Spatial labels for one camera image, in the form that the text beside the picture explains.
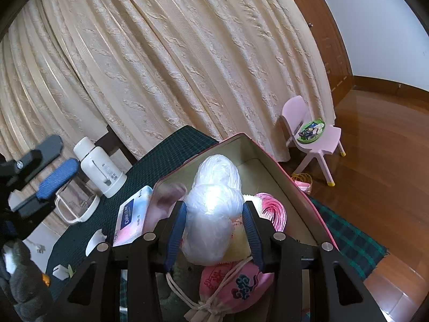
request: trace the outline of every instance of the pink string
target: pink string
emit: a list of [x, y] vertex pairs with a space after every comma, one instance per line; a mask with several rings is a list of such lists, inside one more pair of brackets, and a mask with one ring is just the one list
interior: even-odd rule
[[255, 196], [262, 200], [262, 214], [271, 221], [276, 231], [283, 231], [286, 226], [286, 211], [283, 205], [265, 192], [257, 193]]

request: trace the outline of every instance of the green plate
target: green plate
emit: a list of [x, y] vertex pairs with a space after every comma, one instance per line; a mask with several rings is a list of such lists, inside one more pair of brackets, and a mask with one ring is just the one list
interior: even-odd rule
[[313, 121], [311, 121], [311, 122], [309, 122], [308, 124], [306, 124], [304, 127], [302, 127], [301, 128], [301, 130], [299, 130], [300, 132], [302, 132], [303, 130], [305, 130], [309, 125], [311, 125], [313, 122], [315, 122], [317, 125], [319, 124], [319, 123], [324, 123], [325, 125], [323, 126], [323, 128], [322, 128], [322, 132], [320, 132], [319, 134], [317, 134], [316, 136], [314, 136], [313, 138], [311, 138], [311, 139], [308, 139], [308, 140], [304, 140], [304, 139], [301, 139], [301, 138], [297, 138], [297, 141], [298, 142], [300, 142], [300, 143], [302, 143], [302, 144], [308, 144], [308, 143], [312, 143], [312, 142], [315, 142], [316, 140], [318, 140], [319, 139], [319, 137], [322, 135], [322, 133], [323, 133], [323, 131], [325, 130], [325, 127], [326, 127], [326, 123], [321, 119], [321, 118], [318, 118], [317, 120], [313, 120]]

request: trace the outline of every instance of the tissue package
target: tissue package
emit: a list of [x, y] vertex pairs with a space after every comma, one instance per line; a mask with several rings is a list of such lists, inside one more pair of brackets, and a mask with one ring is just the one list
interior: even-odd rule
[[131, 243], [141, 236], [151, 195], [152, 188], [146, 185], [121, 204], [114, 231], [114, 247]]

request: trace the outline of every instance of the white wall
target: white wall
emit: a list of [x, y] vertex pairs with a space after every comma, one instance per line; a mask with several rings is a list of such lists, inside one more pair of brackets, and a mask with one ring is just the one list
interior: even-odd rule
[[404, 0], [325, 0], [353, 75], [429, 90], [429, 36]]
[[[52, 248], [59, 238], [60, 237], [55, 232], [50, 230], [45, 224], [41, 223], [37, 228], [34, 229], [31, 235], [23, 241], [31, 252], [31, 260], [34, 261], [34, 263], [44, 273], [46, 273], [46, 266], [48, 265]], [[33, 245], [33, 243], [43, 245], [43, 253], [37, 253], [37, 248]]]

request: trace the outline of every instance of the baseboard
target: baseboard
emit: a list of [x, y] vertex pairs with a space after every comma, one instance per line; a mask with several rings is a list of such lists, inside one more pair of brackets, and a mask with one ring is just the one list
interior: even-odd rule
[[366, 76], [353, 76], [354, 90], [389, 94], [400, 98], [420, 100], [429, 103], [429, 92], [404, 83], [372, 78]]

